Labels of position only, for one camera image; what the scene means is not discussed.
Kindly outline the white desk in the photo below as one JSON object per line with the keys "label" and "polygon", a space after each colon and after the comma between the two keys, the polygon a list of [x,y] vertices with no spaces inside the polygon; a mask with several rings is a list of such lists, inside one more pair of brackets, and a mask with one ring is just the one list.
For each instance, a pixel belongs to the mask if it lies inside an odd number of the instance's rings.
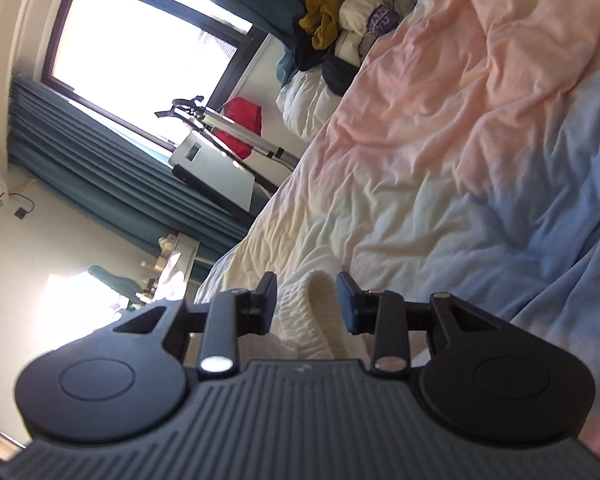
{"label": "white desk", "polygon": [[161,254],[154,265],[156,275],[136,294],[142,304],[183,300],[200,247],[198,240],[182,233],[161,237],[159,245]]}

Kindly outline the white sweatpants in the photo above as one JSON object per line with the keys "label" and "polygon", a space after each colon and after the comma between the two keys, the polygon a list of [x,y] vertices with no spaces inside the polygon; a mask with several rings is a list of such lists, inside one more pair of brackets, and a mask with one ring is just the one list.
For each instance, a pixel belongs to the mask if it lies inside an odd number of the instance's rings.
{"label": "white sweatpants", "polygon": [[344,326],[336,293],[342,265],[328,250],[315,249],[297,270],[278,282],[270,332],[238,339],[242,358],[281,360],[358,359],[370,362],[370,336]]}

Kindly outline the garment steamer stand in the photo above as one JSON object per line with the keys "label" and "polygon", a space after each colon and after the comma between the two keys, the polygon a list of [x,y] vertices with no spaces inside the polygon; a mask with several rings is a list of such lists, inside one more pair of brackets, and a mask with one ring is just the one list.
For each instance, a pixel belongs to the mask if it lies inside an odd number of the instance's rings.
{"label": "garment steamer stand", "polygon": [[252,204],[254,190],[260,188],[265,197],[271,197],[276,193],[277,185],[238,158],[212,130],[218,128],[232,134],[250,145],[254,152],[288,170],[294,170],[298,165],[297,156],[205,106],[201,96],[191,100],[175,99],[168,110],[160,110],[156,116],[178,118],[190,128],[188,137],[169,158],[174,177],[245,226],[250,226],[258,215]]}

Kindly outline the pile of clothes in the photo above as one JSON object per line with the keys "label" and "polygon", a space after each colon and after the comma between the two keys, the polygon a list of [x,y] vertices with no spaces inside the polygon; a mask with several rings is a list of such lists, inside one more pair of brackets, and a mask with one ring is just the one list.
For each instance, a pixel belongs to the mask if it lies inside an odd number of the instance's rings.
{"label": "pile of clothes", "polygon": [[375,41],[393,32],[410,14],[418,0],[346,0],[338,16],[339,34],[323,51],[314,50],[311,37],[299,26],[303,15],[292,20],[291,44],[276,66],[282,86],[298,72],[321,67],[328,88],[343,96]]}

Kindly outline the red bag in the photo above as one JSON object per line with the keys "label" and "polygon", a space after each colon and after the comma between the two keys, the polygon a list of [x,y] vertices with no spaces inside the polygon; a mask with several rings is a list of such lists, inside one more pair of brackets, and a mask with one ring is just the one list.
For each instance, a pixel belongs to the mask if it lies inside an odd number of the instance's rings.
{"label": "red bag", "polygon": [[[222,106],[221,113],[257,136],[261,135],[262,107],[260,105],[254,104],[242,96],[234,96]],[[251,155],[252,147],[235,138],[232,134],[218,128],[214,128],[212,132],[238,158],[247,159]]]}

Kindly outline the white puffy jacket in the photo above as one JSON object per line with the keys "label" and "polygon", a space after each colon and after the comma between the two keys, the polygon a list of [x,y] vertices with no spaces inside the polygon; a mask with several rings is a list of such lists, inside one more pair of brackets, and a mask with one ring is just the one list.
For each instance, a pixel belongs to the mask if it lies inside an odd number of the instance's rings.
{"label": "white puffy jacket", "polygon": [[276,105],[283,123],[295,136],[311,143],[341,101],[328,88],[321,67],[298,72],[280,89]]}

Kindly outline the mustard yellow garment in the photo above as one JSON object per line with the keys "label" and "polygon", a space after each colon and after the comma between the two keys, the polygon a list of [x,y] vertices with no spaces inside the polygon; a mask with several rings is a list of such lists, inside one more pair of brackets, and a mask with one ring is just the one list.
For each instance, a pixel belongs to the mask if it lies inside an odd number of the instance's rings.
{"label": "mustard yellow garment", "polygon": [[304,0],[306,14],[299,20],[300,28],[311,37],[314,50],[327,50],[338,38],[338,16],[346,0]]}

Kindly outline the teal curtain far side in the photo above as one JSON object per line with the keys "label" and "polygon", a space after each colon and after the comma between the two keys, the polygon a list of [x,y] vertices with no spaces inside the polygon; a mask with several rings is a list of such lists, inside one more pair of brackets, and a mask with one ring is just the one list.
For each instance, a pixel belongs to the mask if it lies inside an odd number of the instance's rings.
{"label": "teal curtain far side", "polygon": [[8,128],[12,164],[144,252],[158,256],[170,233],[198,240],[196,278],[248,232],[163,162],[37,81],[12,77]]}

